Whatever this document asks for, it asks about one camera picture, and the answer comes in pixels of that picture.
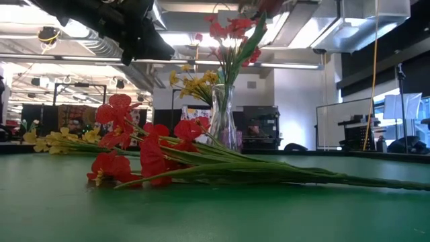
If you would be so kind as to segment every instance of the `black equipment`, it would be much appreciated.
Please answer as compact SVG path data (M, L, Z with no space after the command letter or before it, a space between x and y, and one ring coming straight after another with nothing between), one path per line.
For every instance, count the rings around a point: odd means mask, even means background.
M104 3L100 0L31 0L62 26L70 19L119 43L122 63L129 65L136 59L171 60L175 50L164 42L147 18L153 0L124 0Z
M281 143L277 106L244 106L243 149L277 150Z

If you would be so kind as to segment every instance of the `wall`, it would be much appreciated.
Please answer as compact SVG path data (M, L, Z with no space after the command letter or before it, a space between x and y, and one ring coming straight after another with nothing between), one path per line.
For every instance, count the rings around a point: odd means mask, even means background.
M1 95L0 102L3 103L3 110L0 110L0 115L3 117L3 123L6 124L6 118L7 118L7 101L9 100L10 96L10 87L12 85L12 75L10 72L7 71L7 66L0 65L0 75L4 78L3 82L5 84L5 91Z
M160 74L159 78L163 81L166 86L169 86L169 82L166 81L169 77L166 74ZM247 82L256 81L256 89L248 89ZM254 74L240 74L234 82L235 91L233 106L234 109L240 109L241 106L272 106L273 98L267 99L266 92L266 80L260 79L259 75ZM171 109L172 100L172 89L170 87L166 89L154 89L154 109ZM179 98L179 92L175 93L174 108L179 109L184 105L205 105L204 102L196 100L193 97Z
M393 89L398 88L398 81L397 80L391 80L384 83L381 83L377 86L375 86L375 96L381 95L383 93L386 93L387 91L391 91ZM353 93L351 95L343 97L344 102L350 102L354 100L369 98L372 96L372 88L367 88L361 91L358 91L356 93Z
M335 83L341 77L340 54L330 56L322 71L275 69L275 105L281 114L279 131L283 141L315 150L316 107L339 102Z

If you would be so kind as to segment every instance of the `air duct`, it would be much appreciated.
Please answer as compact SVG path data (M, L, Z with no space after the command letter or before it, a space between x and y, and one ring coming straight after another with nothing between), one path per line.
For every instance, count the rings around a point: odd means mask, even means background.
M85 48L90 50L92 53L99 57L119 57L121 56L122 50L116 45L113 40L108 38L101 39L98 37L98 34L90 30L90 34L88 36L90 39L96 39L92 41L82 41L82 44ZM130 78L130 81L139 89L144 89L149 92L152 92L154 89L154 84L151 81L151 78L146 76L143 72L141 72L136 64L130 64L130 66L117 66L115 67L121 70L127 77Z

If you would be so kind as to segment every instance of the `table surface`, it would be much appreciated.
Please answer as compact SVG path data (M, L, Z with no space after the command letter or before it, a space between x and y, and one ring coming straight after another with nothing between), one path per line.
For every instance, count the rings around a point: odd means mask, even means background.
M430 182L423 164L265 158ZM86 178L93 160L0 155L0 241L430 241L430 192L322 185L93 189Z

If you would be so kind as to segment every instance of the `glass vase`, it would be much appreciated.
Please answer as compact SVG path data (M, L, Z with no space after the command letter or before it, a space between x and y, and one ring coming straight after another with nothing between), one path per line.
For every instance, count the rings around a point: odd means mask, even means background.
M226 148L237 151L236 126L232 112L234 87L218 84L212 88L212 119L209 133ZM209 145L216 143L209 138Z

